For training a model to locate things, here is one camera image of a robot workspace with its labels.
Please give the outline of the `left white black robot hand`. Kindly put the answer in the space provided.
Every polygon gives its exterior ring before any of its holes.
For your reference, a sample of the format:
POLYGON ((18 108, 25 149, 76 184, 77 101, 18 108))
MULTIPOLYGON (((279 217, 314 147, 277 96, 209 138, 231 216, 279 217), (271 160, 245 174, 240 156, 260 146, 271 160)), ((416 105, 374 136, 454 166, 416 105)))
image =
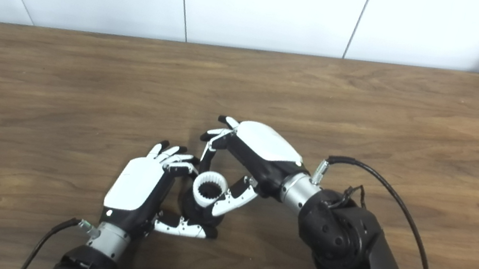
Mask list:
POLYGON ((131 159, 105 195, 99 233, 87 246, 120 261, 128 246, 153 231, 215 239, 216 228, 161 208, 176 178, 196 178, 197 157, 186 147, 155 144, 146 156, 131 159))

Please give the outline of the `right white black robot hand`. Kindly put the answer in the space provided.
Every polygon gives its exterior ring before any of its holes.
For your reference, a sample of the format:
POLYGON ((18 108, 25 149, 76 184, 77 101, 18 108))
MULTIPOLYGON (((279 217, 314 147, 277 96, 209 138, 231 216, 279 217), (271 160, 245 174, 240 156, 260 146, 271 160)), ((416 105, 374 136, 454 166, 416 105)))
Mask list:
POLYGON ((301 154, 272 127, 256 121, 236 121, 229 116, 218 120, 225 128, 209 129, 200 136, 204 150, 199 165, 198 185, 212 179, 221 188, 217 198, 204 198, 193 189, 194 200, 205 218, 220 218, 256 197, 272 198, 299 214, 321 188, 304 166, 301 154), (211 170, 219 150, 226 150, 247 170, 248 175, 228 186, 211 170))

